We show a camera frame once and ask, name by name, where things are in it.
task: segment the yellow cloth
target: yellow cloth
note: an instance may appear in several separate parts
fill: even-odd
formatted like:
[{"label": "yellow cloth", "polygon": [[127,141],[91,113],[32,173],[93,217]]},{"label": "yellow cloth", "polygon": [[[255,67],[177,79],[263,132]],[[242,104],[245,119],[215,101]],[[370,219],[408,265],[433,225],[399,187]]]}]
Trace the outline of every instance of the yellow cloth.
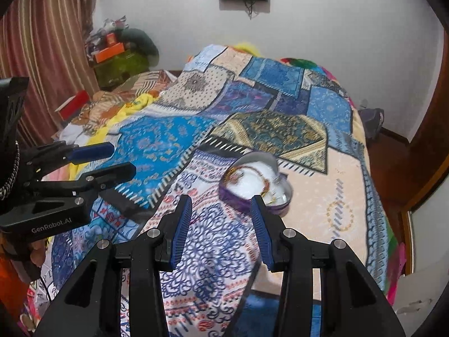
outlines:
[{"label": "yellow cloth", "polygon": [[[123,121],[131,114],[134,114],[136,111],[142,110],[144,107],[151,104],[155,100],[156,98],[154,98],[151,94],[144,93],[136,98],[136,100],[134,100],[132,103],[126,103],[122,106],[118,113],[106,123],[106,126],[97,130],[95,135],[91,139],[89,139],[89,142],[87,142],[86,145],[103,143],[105,141],[106,134],[108,134],[111,126]],[[86,165],[87,163],[82,163],[80,165],[74,165],[71,163],[69,166],[69,179],[75,180],[76,175],[84,167],[86,167]]]}]

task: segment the quilt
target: quilt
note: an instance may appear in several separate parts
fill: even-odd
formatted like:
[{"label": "quilt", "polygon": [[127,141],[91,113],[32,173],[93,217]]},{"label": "quilt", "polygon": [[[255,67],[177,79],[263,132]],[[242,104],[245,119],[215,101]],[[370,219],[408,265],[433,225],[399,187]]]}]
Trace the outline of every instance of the quilt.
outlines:
[{"label": "quilt", "polygon": [[[394,283],[388,270],[397,268],[391,255],[398,247],[370,177],[363,126],[346,91],[312,62],[210,45],[158,101],[112,126],[106,140],[115,145],[114,156],[78,176],[130,160],[138,173],[116,191],[148,218],[133,222],[98,199],[90,225],[53,241],[56,292],[95,242],[135,238],[187,193],[194,215],[185,251],[173,273],[161,273],[171,335],[271,335],[282,275],[260,263],[249,215],[217,195],[224,171],[254,150],[273,153],[293,186],[287,226],[320,242],[343,238],[385,293]],[[125,272],[122,336],[129,335],[128,286]],[[319,273],[313,295],[312,334],[319,335]],[[263,324],[261,316],[267,316]]]}]

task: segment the red striped curtain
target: red striped curtain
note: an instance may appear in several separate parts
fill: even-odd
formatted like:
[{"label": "red striped curtain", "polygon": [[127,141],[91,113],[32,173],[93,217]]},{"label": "red striped curtain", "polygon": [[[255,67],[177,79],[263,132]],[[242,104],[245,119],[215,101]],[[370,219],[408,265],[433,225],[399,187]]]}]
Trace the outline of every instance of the red striped curtain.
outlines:
[{"label": "red striped curtain", "polygon": [[30,77],[19,140],[51,142],[61,129],[55,113],[80,90],[99,90],[84,52],[95,0],[14,0],[0,20],[0,78]]}]

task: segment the baseboard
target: baseboard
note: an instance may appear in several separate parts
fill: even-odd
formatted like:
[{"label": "baseboard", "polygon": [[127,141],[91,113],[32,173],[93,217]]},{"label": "baseboard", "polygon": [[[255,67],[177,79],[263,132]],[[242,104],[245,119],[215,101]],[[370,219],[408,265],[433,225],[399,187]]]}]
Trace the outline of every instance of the baseboard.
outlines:
[{"label": "baseboard", "polygon": [[384,127],[380,128],[380,132],[385,136],[388,136],[390,138],[397,140],[398,142],[404,143],[406,145],[410,144],[410,142],[407,138],[405,138],[404,136],[401,136],[400,134],[397,134],[387,128],[384,128]]}]

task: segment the necklace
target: necklace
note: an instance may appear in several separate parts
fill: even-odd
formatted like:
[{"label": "necklace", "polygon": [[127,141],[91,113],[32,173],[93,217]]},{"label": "necklace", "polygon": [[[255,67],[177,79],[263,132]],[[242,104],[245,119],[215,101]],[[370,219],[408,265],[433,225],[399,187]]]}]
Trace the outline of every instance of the necklace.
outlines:
[{"label": "necklace", "polygon": [[14,182],[16,182],[17,171],[19,170],[19,162],[20,162],[20,149],[19,142],[16,141],[16,157],[14,159],[13,164],[13,172],[10,177],[6,180],[4,185],[0,187],[0,200],[5,200],[11,193],[11,189],[14,186]]}]

